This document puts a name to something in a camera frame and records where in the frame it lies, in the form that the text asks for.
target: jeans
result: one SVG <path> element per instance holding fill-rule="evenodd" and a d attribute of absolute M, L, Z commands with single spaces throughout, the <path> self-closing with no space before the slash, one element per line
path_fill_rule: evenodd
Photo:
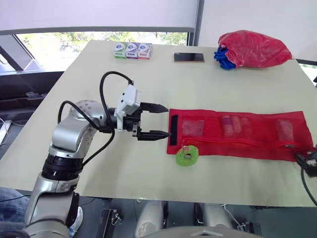
<path fill-rule="evenodd" d="M 14 189 L 0 187 L 0 201 L 21 196 L 23 195 Z M 0 202 L 0 232 L 17 231 L 24 228 L 24 214 L 28 202 L 27 197 Z M 72 238 L 75 231 L 69 230 L 69 234 Z"/>

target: white table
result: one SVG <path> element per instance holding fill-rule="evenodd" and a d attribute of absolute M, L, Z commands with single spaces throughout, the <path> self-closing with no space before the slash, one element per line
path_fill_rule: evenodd
<path fill-rule="evenodd" d="M 214 48 L 154 45 L 151 60 L 115 59 L 113 42 L 91 41 L 62 75 L 0 161 L 0 186 L 32 190 L 48 155 L 57 111 L 64 100 L 100 101 L 103 73 L 116 70 L 135 81 L 143 102 L 176 109 L 281 113 L 304 111 L 317 142 L 317 92 L 295 60 L 265 69 L 226 71 Z M 205 63 L 174 63 L 173 52 L 201 52 Z M 108 105 L 116 107 L 126 81 L 105 82 Z M 167 131 L 168 113 L 142 115 L 144 131 Z M 88 155 L 109 138 L 97 133 Z M 137 141 L 128 133 L 114 141 L 80 175 L 86 196 L 159 199 L 267 206 L 312 206 L 296 163 L 225 156 L 200 156 L 190 167 L 166 154 L 167 139 Z M 317 182 L 307 179 L 313 194 Z"/>

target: red mesh bag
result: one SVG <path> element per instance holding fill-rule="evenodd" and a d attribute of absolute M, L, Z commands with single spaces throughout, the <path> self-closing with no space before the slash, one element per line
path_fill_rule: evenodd
<path fill-rule="evenodd" d="M 200 155 L 295 161 L 294 153 L 314 148 L 303 112 L 268 115 L 170 109 L 169 132 L 168 154 L 194 145 Z"/>
<path fill-rule="evenodd" d="M 226 33 L 220 36 L 218 43 L 220 47 L 228 49 L 225 55 L 236 68 L 270 67 L 292 58 L 282 41 L 253 31 Z"/>

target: window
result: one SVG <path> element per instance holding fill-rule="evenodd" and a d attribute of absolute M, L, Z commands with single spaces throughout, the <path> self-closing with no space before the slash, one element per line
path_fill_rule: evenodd
<path fill-rule="evenodd" d="M 66 69 L 90 40 L 186 45 L 186 32 L 51 32 L 17 37 L 46 69 Z"/>

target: small box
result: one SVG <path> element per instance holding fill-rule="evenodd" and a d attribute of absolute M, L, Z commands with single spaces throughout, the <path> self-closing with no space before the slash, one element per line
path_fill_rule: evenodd
<path fill-rule="evenodd" d="M 138 48 L 139 59 L 149 60 L 152 55 L 152 44 L 151 43 L 140 43 Z"/>
<path fill-rule="evenodd" d="M 138 59 L 138 48 L 140 43 L 130 42 L 125 49 L 127 59 Z"/>
<path fill-rule="evenodd" d="M 128 43 L 118 42 L 114 47 L 114 57 L 118 59 L 126 59 L 125 49 L 127 48 Z"/>

